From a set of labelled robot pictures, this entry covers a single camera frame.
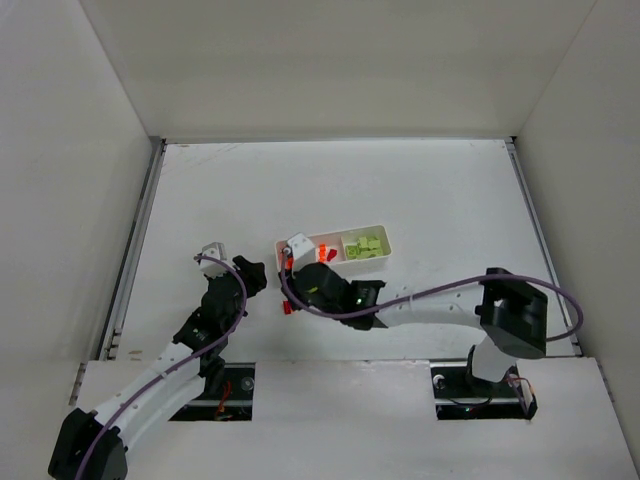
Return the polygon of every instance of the screw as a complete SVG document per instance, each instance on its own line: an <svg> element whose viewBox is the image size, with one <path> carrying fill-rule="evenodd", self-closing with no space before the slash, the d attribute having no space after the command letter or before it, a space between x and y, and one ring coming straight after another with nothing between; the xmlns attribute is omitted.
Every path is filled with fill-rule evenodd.
<svg viewBox="0 0 640 480"><path fill-rule="evenodd" d="M434 375L433 376L433 386L436 390L444 390L444 375Z"/></svg>
<svg viewBox="0 0 640 480"><path fill-rule="evenodd" d="M240 388L242 388L245 392L250 392L251 390L253 390L253 378L251 377L244 377L241 381L240 381Z"/></svg>

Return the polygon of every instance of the white wall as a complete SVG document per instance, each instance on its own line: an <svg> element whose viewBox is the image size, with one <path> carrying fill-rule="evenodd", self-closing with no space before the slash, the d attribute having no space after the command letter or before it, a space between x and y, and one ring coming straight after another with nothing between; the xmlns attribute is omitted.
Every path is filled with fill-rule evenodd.
<svg viewBox="0 0 640 480"><path fill-rule="evenodd" d="M517 133L594 0L82 0L150 134Z"/></svg>
<svg viewBox="0 0 640 480"><path fill-rule="evenodd" d="M599 0L517 141L561 281L640 462L640 3Z"/></svg>
<svg viewBox="0 0 640 480"><path fill-rule="evenodd" d="M150 144L77 0L0 1L0 65L0 478L33 480L105 316Z"/></svg>

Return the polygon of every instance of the robotic arm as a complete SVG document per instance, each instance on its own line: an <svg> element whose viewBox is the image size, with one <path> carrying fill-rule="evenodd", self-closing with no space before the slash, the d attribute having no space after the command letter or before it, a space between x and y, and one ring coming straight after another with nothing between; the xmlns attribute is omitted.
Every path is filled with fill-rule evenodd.
<svg viewBox="0 0 640 480"><path fill-rule="evenodd" d="M292 268L287 268L289 258L293 258ZM313 260L315 247L308 238L299 234L289 240L281 281L294 309L315 307L327 314L323 316L336 318L357 330L407 323L482 329L487 338L472 348L467 367L474 378L489 382L502 381L519 358L537 359L546 355L547 296L528 283L509 280L511 274L504 269L487 269L487 275L501 279L480 282L482 296L474 292L478 294L478 304L470 310L461 306L459 293L440 294L433 302L407 303L400 299L410 294L404 288L389 288L380 280L348 282L329 266ZM376 309L390 304L388 308Z"/></svg>
<svg viewBox="0 0 640 480"><path fill-rule="evenodd" d="M233 263L247 297L255 296L266 287L263 263L251 263L242 256L235 257ZM49 475L56 480L74 480L78 478L83 458L88 456L80 478L124 479L126 454L144 434L162 425L205 389L218 388L225 365L219 355L227 346L226 336L244 306L238 279L230 272L220 274L221 270L209 270L217 275L215 277L206 275L205 271L209 286L201 306L151 367L91 412L76 408L65 418L49 463ZM204 355L194 355L216 342ZM179 368L171 371L172 366L179 363ZM112 423L108 430L98 438L109 421ZM89 451L96 438L98 441Z"/></svg>

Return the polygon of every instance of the purple cable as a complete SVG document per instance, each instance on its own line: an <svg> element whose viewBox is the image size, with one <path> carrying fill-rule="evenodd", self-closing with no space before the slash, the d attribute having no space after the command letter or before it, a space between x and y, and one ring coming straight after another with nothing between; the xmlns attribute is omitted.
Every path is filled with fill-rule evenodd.
<svg viewBox="0 0 640 480"><path fill-rule="evenodd" d="M429 288L427 290L423 290L422 292L415 293L413 295L407 295L404 297L396 298L394 300L390 300L381 305L376 305L374 307L365 308L364 310L359 310L357 312L352 313L324 313L320 310L316 310L315 308L310 308L302 301L296 297L296 295L291 291L289 284L286 279L285 267L287 263L288 255L282 255L282 263L280 264L280 282L282 283L282 287L284 293L287 298L296 304L299 308L304 310L305 312L309 312L318 317L324 318L332 318L334 320L347 320L350 318L362 317L364 315L369 315L371 313L379 312L380 310L384 310L385 308L393 307L394 305L398 305L400 303L406 303L410 300L419 300L421 298L427 297L429 295L435 295L436 293L444 292L445 290L451 290L453 288L462 287L465 285L470 285L472 283L484 282L487 280L516 280L521 282L533 283L535 285L540 285L542 287L548 288L549 290L553 290L559 295L562 295L575 309L578 319L574 327L565 333L561 333L560 335L555 335L553 337L547 338L547 342L555 342L556 340L562 340L563 338L570 337L574 333L576 333L582 327L584 323L584 313L582 312L582 307L578 303L578 300L575 299L573 295L571 295L566 290L552 284L549 282L545 282L544 280L540 280L538 278L526 277L523 275L511 275L508 273L494 273L490 275L477 275L475 277L465 278L463 280L458 280L455 282L447 283L445 285L440 285L439 287Z"/></svg>
<svg viewBox="0 0 640 480"><path fill-rule="evenodd" d="M227 338L229 338L229 335L231 335L233 333L233 331L238 327L238 324L240 323L240 320L242 320L242 317L244 315L245 308L247 307L247 298L248 298L247 287L244 285L244 282L242 281L242 278L240 278L240 275L238 275L238 272L236 272L233 269L233 267L230 267L226 263L221 262L220 260L218 260L216 258L207 257L205 255L196 255L194 257L194 260L208 260L210 262L217 263L218 265L224 267L229 273L231 273L231 275L233 275L236 278L236 280L238 280L238 283L240 284L240 289L242 290L242 304L240 306L240 313L238 313L238 317L233 322L233 325L231 325L231 328L229 328L229 330L227 330L224 333L224 335L222 335L219 339L217 339L211 345L208 345L208 346L198 350L197 352L193 353L192 355L189 355L184 360L180 360L175 365L172 365L171 367L167 368L164 371L165 375L169 375L170 373L173 373L176 370L178 370L185 363L188 363L188 362L190 362L191 360L193 360L195 358L201 357L202 355L204 355L208 351L213 350L214 348L216 348L218 345L220 345L222 342L224 342ZM93 454L93 451L95 450L96 445L98 444L100 439L104 436L104 434L107 433L107 431L113 426L113 424L120 417L120 415L122 415L122 413L127 408L129 408L133 404L133 402L135 402L138 398L140 398L140 396L142 396L142 394L144 394L147 390L149 390L151 387L153 387L155 384L157 384L160 380L162 380L162 378L163 378L162 375L158 375L153 380L151 380L149 383L147 383L142 388L140 388L140 390L138 390L136 393L134 393L131 396L131 398L129 398L126 402L124 402L120 406L120 408L118 410L116 410L116 412L112 415L112 417L107 421L107 423L104 424L102 429L98 432L98 435L96 435L96 438L94 438L93 442L91 442L91 445L89 445L89 448L87 449L87 452L84 454L84 457L82 457L82 461L80 462L80 466L78 467L78 471L76 472L76 476L74 477L75 480L82 480L82 474L84 473L84 470L87 468L87 464L89 463L89 459L91 458L91 455Z"/></svg>

